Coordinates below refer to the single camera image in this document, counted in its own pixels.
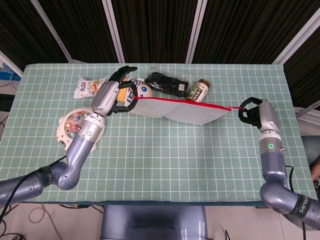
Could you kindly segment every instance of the green grid tablecloth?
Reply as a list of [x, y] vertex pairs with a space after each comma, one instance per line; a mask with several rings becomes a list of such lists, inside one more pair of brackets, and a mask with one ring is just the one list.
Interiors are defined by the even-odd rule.
[[[293, 165], [297, 192], [315, 197], [297, 120], [281, 65], [142, 64], [132, 77], [151, 71], [211, 88], [203, 102], [239, 106], [268, 99], [279, 115], [285, 161]], [[59, 118], [88, 107], [92, 98], [73, 99], [80, 76], [111, 76], [123, 64], [33, 64], [26, 67], [0, 144], [0, 179], [25, 175], [65, 155], [58, 146]], [[87, 158], [78, 185], [51, 185], [39, 202], [153, 200], [173, 202], [259, 201], [264, 183], [260, 132], [243, 124], [238, 111], [195, 126], [132, 113], [113, 114], [96, 151]]]

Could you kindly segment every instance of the black curtain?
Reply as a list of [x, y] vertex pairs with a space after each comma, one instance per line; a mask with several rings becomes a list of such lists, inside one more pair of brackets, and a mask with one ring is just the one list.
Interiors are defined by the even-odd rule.
[[113, 0], [128, 63], [185, 63], [197, 0]]
[[101, 0], [39, 0], [71, 57], [87, 63], [117, 63]]
[[0, 50], [22, 71], [67, 59], [29, 0], [0, 1]]
[[320, 100], [320, 28], [284, 64], [284, 73], [294, 106], [306, 108]]
[[193, 63], [271, 64], [319, 0], [208, 0]]

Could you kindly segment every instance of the table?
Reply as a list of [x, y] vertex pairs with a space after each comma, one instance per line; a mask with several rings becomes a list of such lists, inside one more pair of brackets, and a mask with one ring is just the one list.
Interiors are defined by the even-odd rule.
[[[211, 88], [203, 102], [239, 106], [265, 98], [279, 115], [287, 165], [293, 165], [294, 189], [315, 198], [314, 186], [281, 65], [132, 63], [132, 77], [158, 71]], [[116, 63], [32, 64], [23, 73], [0, 143], [0, 179], [25, 175], [65, 155], [58, 146], [59, 118], [90, 106], [92, 98], [73, 99], [80, 76], [111, 76]], [[155, 93], [157, 97], [167, 97]], [[33, 202], [171, 201], [195, 204], [261, 202], [264, 183], [260, 132], [233, 110], [203, 126], [118, 113], [106, 119], [96, 151], [87, 158], [78, 185], [69, 191], [51, 185]]]

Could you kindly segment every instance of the floor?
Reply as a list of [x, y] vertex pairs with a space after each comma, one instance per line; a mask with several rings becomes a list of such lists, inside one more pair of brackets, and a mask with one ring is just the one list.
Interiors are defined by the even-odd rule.
[[[0, 80], [0, 86], [8, 81]], [[15, 94], [11, 85], [0, 88], [0, 93]], [[0, 121], [8, 113], [0, 112]], [[320, 128], [311, 129], [305, 124], [301, 126], [301, 135], [315, 134]], [[3, 129], [0, 126], [0, 138]], [[83, 209], [66, 209], [57, 204], [20, 204], [4, 220], [7, 224], [6, 233], [23, 234], [26, 240], [98, 240], [102, 224], [102, 214], [93, 207]], [[302, 230], [282, 215], [271, 209], [256, 209], [248, 206], [208, 206], [205, 208], [207, 217], [208, 237], [224, 240], [227, 230], [231, 240], [302, 240]], [[0, 233], [4, 226], [0, 224]], [[8, 235], [3, 240], [12, 240], [15, 236]], [[320, 239], [320, 231], [308, 231], [307, 240]]]

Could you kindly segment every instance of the robotic arm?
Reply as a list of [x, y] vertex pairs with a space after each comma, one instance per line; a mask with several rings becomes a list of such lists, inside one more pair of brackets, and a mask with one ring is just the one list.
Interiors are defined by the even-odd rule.
[[[137, 88], [132, 81], [123, 82], [126, 75], [135, 70], [137, 67], [121, 67], [107, 82], [101, 85], [91, 103], [93, 114], [85, 117], [81, 130], [66, 151], [67, 164], [57, 162], [42, 167], [40, 171], [30, 175], [18, 187], [11, 204], [37, 197], [45, 187], [51, 184], [57, 185], [62, 190], [70, 190], [78, 184], [81, 168], [100, 132], [105, 127], [105, 117], [112, 113], [129, 112], [137, 104], [138, 100], [134, 99], [128, 107], [117, 106], [117, 96], [120, 89], [130, 87], [133, 94], [138, 95]], [[0, 182], [0, 207], [7, 203], [13, 189], [23, 177]]]
[[[244, 109], [249, 103], [258, 106]], [[260, 197], [265, 204], [297, 225], [306, 225], [320, 230], [320, 202], [308, 196], [295, 193], [287, 188], [287, 170], [282, 146], [278, 116], [272, 105], [265, 99], [251, 97], [240, 107], [239, 119], [256, 126], [260, 132], [260, 156], [265, 184], [260, 189]]]

